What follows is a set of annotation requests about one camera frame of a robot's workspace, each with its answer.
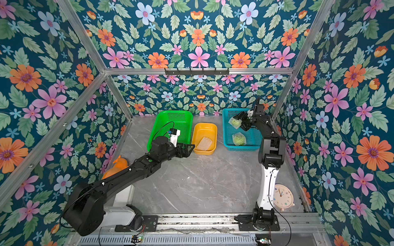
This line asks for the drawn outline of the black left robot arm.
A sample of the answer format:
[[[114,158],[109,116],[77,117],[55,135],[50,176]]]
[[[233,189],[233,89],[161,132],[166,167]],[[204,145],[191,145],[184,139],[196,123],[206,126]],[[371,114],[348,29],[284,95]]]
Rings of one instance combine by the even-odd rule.
[[[69,197],[62,218],[81,236],[99,227],[129,225],[135,216],[129,206],[106,209],[105,204],[128,186],[153,175],[163,162],[188,158],[194,148],[193,144],[174,145],[167,137],[159,136],[152,142],[151,150],[131,165],[94,183],[79,183]]]

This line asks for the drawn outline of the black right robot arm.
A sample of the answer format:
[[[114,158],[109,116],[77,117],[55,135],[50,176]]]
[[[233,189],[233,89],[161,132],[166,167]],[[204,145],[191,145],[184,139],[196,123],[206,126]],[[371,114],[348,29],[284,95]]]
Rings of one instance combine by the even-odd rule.
[[[256,128],[262,135],[258,162],[262,165],[262,184],[257,207],[263,210],[274,208],[276,178],[285,161],[286,139],[275,132],[271,117],[265,113],[265,106],[256,100],[252,109],[240,114],[241,129]]]

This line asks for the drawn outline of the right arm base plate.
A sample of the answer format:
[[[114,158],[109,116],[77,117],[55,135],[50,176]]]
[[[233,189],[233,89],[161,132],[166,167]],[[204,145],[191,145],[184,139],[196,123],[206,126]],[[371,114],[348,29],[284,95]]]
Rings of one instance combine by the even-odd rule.
[[[276,215],[274,215],[273,221],[257,219],[256,222],[253,222],[251,214],[240,214],[235,216],[234,219],[238,223],[240,231],[280,231],[280,225]]]

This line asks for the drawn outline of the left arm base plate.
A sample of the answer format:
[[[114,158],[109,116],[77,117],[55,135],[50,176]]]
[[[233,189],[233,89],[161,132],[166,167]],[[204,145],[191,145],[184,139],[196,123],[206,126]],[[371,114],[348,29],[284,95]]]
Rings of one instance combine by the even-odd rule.
[[[117,225],[116,232],[155,232],[158,226],[157,215],[137,215],[129,225]]]

